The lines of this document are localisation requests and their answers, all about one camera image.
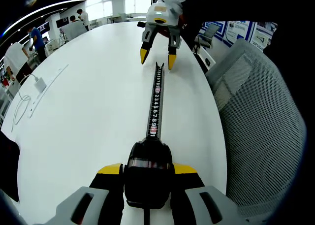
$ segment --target window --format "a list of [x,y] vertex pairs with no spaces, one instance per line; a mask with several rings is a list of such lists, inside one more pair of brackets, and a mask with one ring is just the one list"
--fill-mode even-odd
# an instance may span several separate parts
[[125,13],[147,13],[151,0],[125,0]]
[[113,14],[112,0],[86,0],[85,6],[89,21]]

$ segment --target yellow plastic part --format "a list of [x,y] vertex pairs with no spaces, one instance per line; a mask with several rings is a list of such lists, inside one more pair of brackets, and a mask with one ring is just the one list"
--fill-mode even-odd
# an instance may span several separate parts
[[183,173],[197,173],[197,171],[190,167],[189,165],[173,163],[175,168],[175,174],[183,174]]
[[105,166],[101,170],[99,170],[97,173],[99,174],[119,174],[119,168],[121,163],[116,163],[112,165]]
[[143,64],[145,61],[144,58],[146,57],[147,51],[148,50],[146,50],[146,49],[140,49],[141,64]]
[[176,54],[168,55],[168,69],[171,70],[176,60]]
[[165,19],[162,19],[162,18],[155,18],[154,21],[162,21],[164,23],[166,23],[167,21]]

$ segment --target poster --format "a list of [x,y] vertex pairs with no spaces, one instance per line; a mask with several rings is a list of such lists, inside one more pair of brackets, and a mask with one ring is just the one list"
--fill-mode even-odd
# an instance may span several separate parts
[[271,38],[278,25],[273,22],[258,22],[251,43],[263,50],[271,43]]
[[249,25],[249,21],[228,22],[225,33],[226,39],[233,44],[240,38],[245,39]]

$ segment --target mesh chair back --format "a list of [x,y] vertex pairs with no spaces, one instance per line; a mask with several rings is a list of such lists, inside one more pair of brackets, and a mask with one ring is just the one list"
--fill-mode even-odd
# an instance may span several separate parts
[[275,211],[303,154],[306,127],[277,67],[243,39],[207,73],[227,155],[226,195],[253,223]]
[[220,29],[219,26],[217,26],[215,24],[210,24],[203,35],[208,37],[208,38],[212,38],[219,29]]

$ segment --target monitor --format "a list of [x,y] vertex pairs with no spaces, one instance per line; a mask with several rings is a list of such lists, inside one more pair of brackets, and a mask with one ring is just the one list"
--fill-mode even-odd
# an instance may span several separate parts
[[57,28],[63,27],[69,24],[69,18],[68,17],[62,18],[60,20],[57,20],[56,23],[57,23]]

